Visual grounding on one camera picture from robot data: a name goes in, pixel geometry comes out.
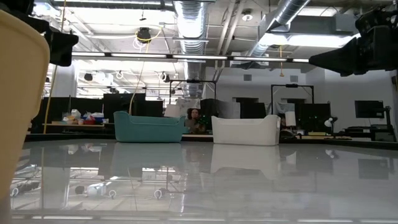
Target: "ceiling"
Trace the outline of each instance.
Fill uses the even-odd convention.
[[[245,52],[253,47],[257,39],[257,27],[261,17],[277,6],[277,0],[259,1],[245,0],[244,8],[251,9],[253,19],[244,21],[239,19],[231,41],[228,52]],[[352,13],[351,7],[361,6],[363,9],[371,7],[376,3],[385,1],[312,1],[299,15],[330,17],[342,10]],[[206,54],[216,51],[220,39],[223,14],[228,8],[229,0],[217,0],[208,4],[208,27]],[[47,16],[52,26],[60,28],[60,19],[57,15]],[[64,22],[64,32],[72,30],[79,35],[79,44],[74,51],[87,52],[148,52],[148,53],[171,53],[180,54],[180,43],[174,41],[178,37],[175,13],[171,11],[141,10],[141,9],[103,9],[87,7],[67,7]],[[150,28],[151,35],[157,36],[149,46],[140,45],[135,42],[135,33],[140,27]],[[312,55],[331,50],[324,47],[299,47],[285,45],[282,47],[283,57],[309,58]],[[279,57],[280,49],[269,49],[270,56]],[[80,80],[83,83],[86,72],[112,73],[116,77],[117,72],[123,72],[114,78],[117,85],[136,85],[138,76],[142,72],[141,84],[147,86],[168,86],[160,82],[159,74],[169,74],[174,79],[184,79],[183,63],[175,62],[120,62],[120,61],[79,61]],[[301,68],[301,64],[286,64],[284,68]],[[280,63],[270,63],[269,69],[279,68]],[[84,82],[87,85],[100,85],[96,82]],[[103,93],[104,90],[96,90],[95,94]]]

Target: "red object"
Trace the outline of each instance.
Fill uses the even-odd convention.
[[[89,124],[89,125],[94,125],[95,124],[95,120],[85,120],[84,124]]]

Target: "teal plastic tub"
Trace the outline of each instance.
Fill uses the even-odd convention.
[[[180,142],[185,132],[185,117],[156,118],[113,114],[116,139],[120,142]]]

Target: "woman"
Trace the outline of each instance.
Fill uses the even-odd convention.
[[[199,124],[200,110],[190,108],[187,111],[188,119],[185,120],[185,127],[189,129],[189,133],[198,134],[206,131],[205,125]]]

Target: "glossy white floor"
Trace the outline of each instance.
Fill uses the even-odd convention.
[[[398,151],[107,140],[24,148],[14,223],[398,223]]]

